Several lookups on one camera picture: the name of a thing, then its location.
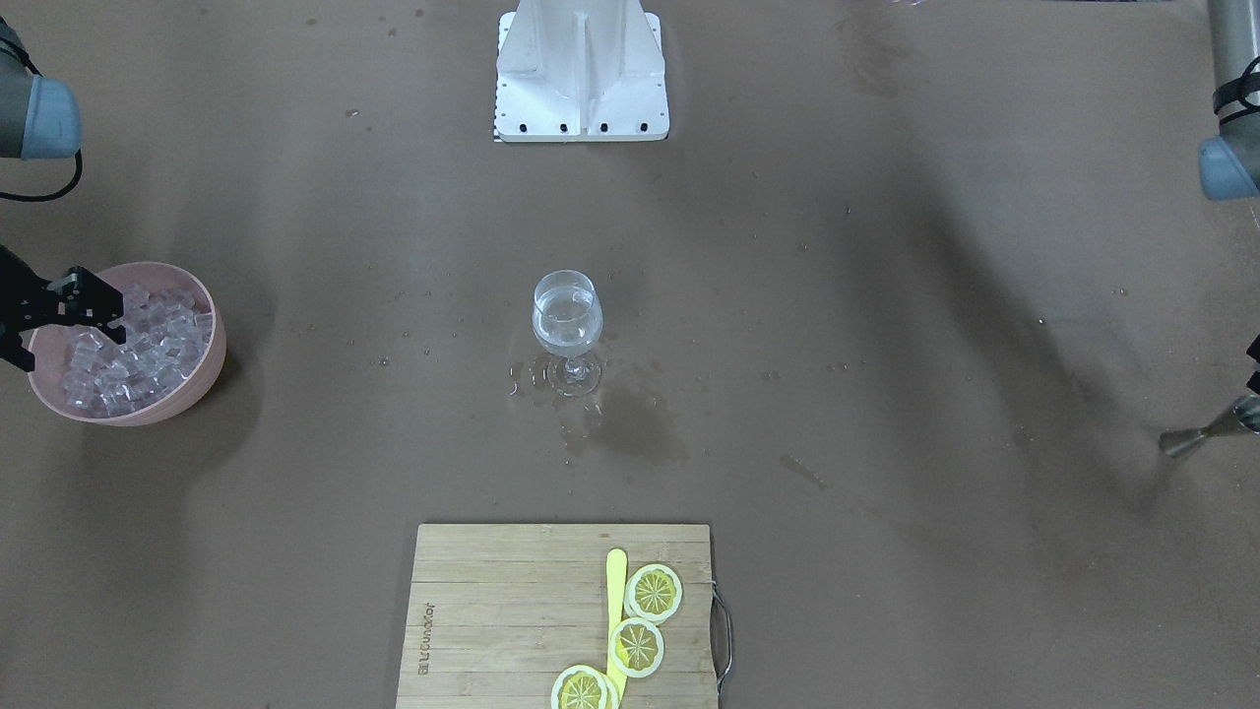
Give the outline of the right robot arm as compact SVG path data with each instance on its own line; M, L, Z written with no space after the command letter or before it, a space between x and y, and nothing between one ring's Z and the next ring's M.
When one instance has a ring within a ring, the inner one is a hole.
M76 161L76 174L59 190L43 196L5 191L3 199L35 205L67 196L83 174L82 118L76 94L62 81L37 69L6 21L1 23L1 156ZM125 343L122 315L123 295L92 271L73 266L62 277L47 280L8 247L1 248L1 355L21 372L32 373L37 366L35 355L24 345L24 332L83 326L98 329L112 343Z

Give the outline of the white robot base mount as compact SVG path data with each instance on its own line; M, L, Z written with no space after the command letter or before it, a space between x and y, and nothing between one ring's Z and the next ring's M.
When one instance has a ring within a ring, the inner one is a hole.
M670 133L662 18L639 1L520 1L496 31L491 139L662 141Z

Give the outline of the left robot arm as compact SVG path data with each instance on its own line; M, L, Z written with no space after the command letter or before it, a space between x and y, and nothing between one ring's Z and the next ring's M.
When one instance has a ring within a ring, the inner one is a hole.
M1259 3L1210 1L1217 135L1200 145L1211 201L1259 196Z

